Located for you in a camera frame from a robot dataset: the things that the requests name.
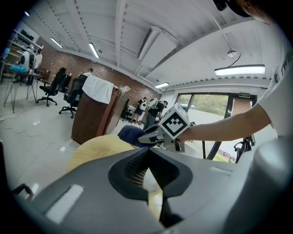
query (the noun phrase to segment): person's arm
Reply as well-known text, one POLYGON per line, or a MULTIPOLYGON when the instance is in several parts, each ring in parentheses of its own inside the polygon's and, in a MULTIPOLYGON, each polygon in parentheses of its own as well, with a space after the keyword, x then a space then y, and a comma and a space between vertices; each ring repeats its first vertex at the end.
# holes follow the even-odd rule
POLYGON ((163 109, 164 109, 164 105, 162 104, 161 107, 160 107, 160 110, 159 110, 159 120, 162 119, 162 112, 163 112, 163 109))
POLYGON ((241 113, 218 122, 192 126, 178 136, 179 141, 232 141, 248 137, 271 123, 264 109, 256 104, 241 113))

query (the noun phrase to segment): fiducial marker cube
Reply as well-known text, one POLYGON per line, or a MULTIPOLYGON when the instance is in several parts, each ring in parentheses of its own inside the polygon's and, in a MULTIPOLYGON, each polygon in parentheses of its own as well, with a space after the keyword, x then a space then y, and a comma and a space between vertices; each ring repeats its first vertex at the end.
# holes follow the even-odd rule
POLYGON ((190 126, 190 121, 186 111, 178 103, 176 103, 165 113, 159 123, 159 126, 172 139, 175 139, 190 126))

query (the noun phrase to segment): white ceiling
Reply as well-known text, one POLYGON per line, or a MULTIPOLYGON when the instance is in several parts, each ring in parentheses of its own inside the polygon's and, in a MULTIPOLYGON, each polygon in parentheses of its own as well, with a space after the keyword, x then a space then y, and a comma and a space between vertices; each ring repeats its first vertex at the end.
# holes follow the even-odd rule
POLYGON ((229 8, 219 12, 212 0, 40 0, 29 13, 23 21, 56 49, 100 62, 151 88, 163 82, 170 83, 169 90, 214 82, 219 79, 214 69, 229 66, 240 53, 235 65, 266 65, 266 74, 245 76, 245 82, 269 79, 281 56, 274 26, 242 18, 229 8), (154 69, 142 69, 142 77, 136 77, 141 65, 137 53, 151 26, 169 32, 179 45, 154 69), (89 42, 102 51, 100 59, 89 42), (228 57, 230 49, 238 55, 228 57))

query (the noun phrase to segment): desk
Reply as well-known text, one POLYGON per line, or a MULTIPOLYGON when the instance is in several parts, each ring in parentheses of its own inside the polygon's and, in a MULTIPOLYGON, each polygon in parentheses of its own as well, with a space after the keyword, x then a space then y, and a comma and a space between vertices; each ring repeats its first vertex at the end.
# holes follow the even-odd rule
POLYGON ((9 94, 11 93, 11 103, 12 103, 12 111, 14 113, 14 107, 15 107, 15 100, 16 100, 16 93, 17 93, 17 89, 18 89, 18 86, 20 84, 20 82, 22 82, 22 79, 19 79, 19 80, 15 80, 15 76, 16 75, 21 75, 21 76, 32 76, 32 77, 43 77, 39 74, 36 74, 36 73, 19 73, 19 72, 15 72, 13 70, 11 70, 13 72, 13 77, 11 80, 9 80, 9 83, 7 85, 7 88, 6 88, 6 92, 5 92, 5 99, 4 99, 4 106, 6 105, 6 102, 7 102, 7 99, 8 99, 8 96, 9 94))
POLYGON ((112 89, 108 104, 92 99, 84 91, 74 116, 71 138, 83 144, 112 131, 118 124, 126 99, 126 95, 121 94, 116 88, 112 89))
POLYGON ((36 95, 35 95, 35 93, 34 93, 34 91, 33 91, 33 97, 34 97, 35 102, 36 102, 36 104, 37 104, 37 102, 38 102, 38 100, 37 100, 38 81, 43 82, 43 83, 44 83, 44 87, 46 86, 46 84, 49 84, 49 82, 47 82, 46 80, 41 79, 41 78, 43 77, 43 76, 41 76, 41 75, 38 75, 38 76, 32 76, 32 77, 34 78, 34 81, 33 81, 33 84, 32 84, 32 87, 31 87, 30 91, 28 91, 28 90, 29 90, 29 85, 27 86, 27 99, 28 99, 28 96, 29 96, 29 94, 31 93, 31 91, 33 91, 33 86, 34 86, 34 84, 37 82, 37 86, 36 86, 36 95))

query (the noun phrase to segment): floor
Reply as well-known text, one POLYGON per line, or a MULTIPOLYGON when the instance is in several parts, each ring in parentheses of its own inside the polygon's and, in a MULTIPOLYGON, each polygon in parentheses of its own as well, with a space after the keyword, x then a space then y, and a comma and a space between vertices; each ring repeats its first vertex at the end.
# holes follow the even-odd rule
MULTIPOLYGON (((66 165, 79 144, 71 139, 73 119, 70 112, 58 113, 68 103, 63 93, 53 99, 35 103, 33 94, 26 99, 27 86, 18 88, 15 113, 12 113, 11 98, 3 107, 7 82, 0 84, 0 139, 4 144, 5 166, 11 189, 26 183, 38 193, 48 184, 61 177, 66 165)), ((44 95, 38 89, 38 98, 44 95)), ((119 121, 113 134, 126 124, 119 121)))

